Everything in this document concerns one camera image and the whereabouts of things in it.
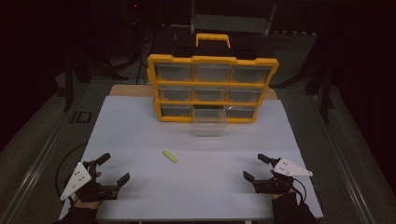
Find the white bracket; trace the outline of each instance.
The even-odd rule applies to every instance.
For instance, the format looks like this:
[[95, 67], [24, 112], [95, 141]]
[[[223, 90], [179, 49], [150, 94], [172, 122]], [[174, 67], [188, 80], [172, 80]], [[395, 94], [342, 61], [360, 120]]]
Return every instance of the white bracket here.
[[280, 159], [280, 161], [277, 163], [277, 165], [274, 168], [274, 172], [286, 176], [313, 175], [312, 172], [305, 170], [305, 168], [293, 163], [292, 161], [288, 161], [284, 158]]
[[82, 188], [82, 186], [86, 185], [91, 180], [91, 176], [88, 173], [87, 169], [85, 169], [84, 165], [79, 162], [72, 176], [70, 177], [69, 182], [64, 189], [64, 193], [62, 193], [61, 201], [64, 201], [71, 194]]

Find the metal rod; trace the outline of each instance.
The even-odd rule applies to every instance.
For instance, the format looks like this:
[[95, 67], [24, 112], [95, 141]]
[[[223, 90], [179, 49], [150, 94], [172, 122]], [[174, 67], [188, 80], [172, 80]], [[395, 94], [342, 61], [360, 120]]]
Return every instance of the metal rod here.
[[55, 126], [52, 134], [50, 135], [49, 139], [47, 140], [46, 144], [41, 149], [39, 155], [35, 159], [33, 165], [27, 171], [25, 177], [23, 178], [20, 186], [18, 187], [14, 197], [8, 204], [5, 212], [0, 216], [0, 223], [8, 224], [13, 223], [18, 214], [21, 212], [22, 208], [25, 206], [29, 195], [33, 191], [36, 182], [38, 181], [39, 177], [43, 173], [45, 166], [47, 165], [48, 161], [50, 160], [50, 156], [52, 155], [56, 145], [59, 142], [59, 137], [64, 130], [64, 125], [70, 120], [72, 117], [72, 111], [75, 111], [78, 103], [81, 101], [82, 96], [84, 95], [85, 91], [78, 97], [78, 100], [75, 101], [74, 104], [70, 107], [69, 112], [64, 113], [60, 118], [59, 122]]
[[191, 0], [191, 24], [190, 24], [190, 34], [195, 33], [195, 0]]
[[353, 176], [347, 164], [347, 160], [344, 157], [343, 151], [341, 150], [341, 148], [337, 144], [337, 141], [335, 140], [331, 126], [324, 122], [324, 120], [320, 115], [320, 112], [318, 111], [318, 105], [319, 105], [318, 97], [316, 95], [309, 97], [309, 102], [311, 103], [315, 111], [315, 117], [317, 118], [320, 125], [323, 127], [323, 130], [327, 135], [329, 143], [331, 144], [332, 152], [335, 157], [335, 163], [338, 167], [338, 170], [340, 171], [341, 177], [344, 180], [346, 189], [349, 192], [349, 196], [353, 204], [355, 205], [355, 208], [358, 212], [358, 216], [361, 219], [361, 223], [375, 224], [376, 222], [373, 217], [373, 214], [370, 211], [367, 202], [364, 200], [364, 197], [361, 193], [361, 188], [359, 187], [358, 182], [356, 181], [355, 177]]
[[265, 30], [264, 30], [265, 36], [268, 36], [270, 33], [271, 25], [274, 20], [275, 13], [276, 13], [276, 4], [273, 4], [273, 6], [271, 8], [271, 14], [269, 15], [267, 24], [265, 25]]

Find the dark background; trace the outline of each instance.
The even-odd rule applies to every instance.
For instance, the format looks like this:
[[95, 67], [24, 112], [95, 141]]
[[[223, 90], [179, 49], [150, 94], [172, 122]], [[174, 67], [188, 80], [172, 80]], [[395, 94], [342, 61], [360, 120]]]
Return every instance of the dark background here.
[[[260, 17], [263, 7], [262, 1], [197, 2], [200, 13], [220, 15]], [[320, 34], [307, 66], [322, 63], [318, 52], [333, 64], [332, 84], [394, 192], [395, 9], [392, 1], [279, 1], [272, 25], [272, 30], [287, 31], [285, 35]], [[186, 0], [2, 1], [0, 150], [57, 92], [54, 78], [64, 70], [65, 46], [78, 46], [103, 63], [109, 63], [108, 56], [131, 58], [147, 31], [162, 24], [190, 24], [190, 13]]]

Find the yellow organizer box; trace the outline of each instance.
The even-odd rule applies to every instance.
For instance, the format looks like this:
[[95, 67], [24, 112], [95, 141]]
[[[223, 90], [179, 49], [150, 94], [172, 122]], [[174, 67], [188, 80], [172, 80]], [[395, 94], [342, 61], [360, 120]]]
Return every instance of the yellow organizer box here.
[[278, 61], [262, 35], [155, 35], [148, 81], [160, 121], [193, 122], [194, 109], [223, 109], [227, 123], [256, 118]]

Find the yellow handle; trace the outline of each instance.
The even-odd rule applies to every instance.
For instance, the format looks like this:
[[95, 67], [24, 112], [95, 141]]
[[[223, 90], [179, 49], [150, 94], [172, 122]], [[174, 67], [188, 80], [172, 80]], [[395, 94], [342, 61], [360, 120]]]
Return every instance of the yellow handle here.
[[197, 34], [195, 40], [195, 47], [198, 47], [199, 40], [223, 40], [227, 42], [227, 47], [230, 48], [230, 39], [227, 35], [214, 35], [214, 34]]

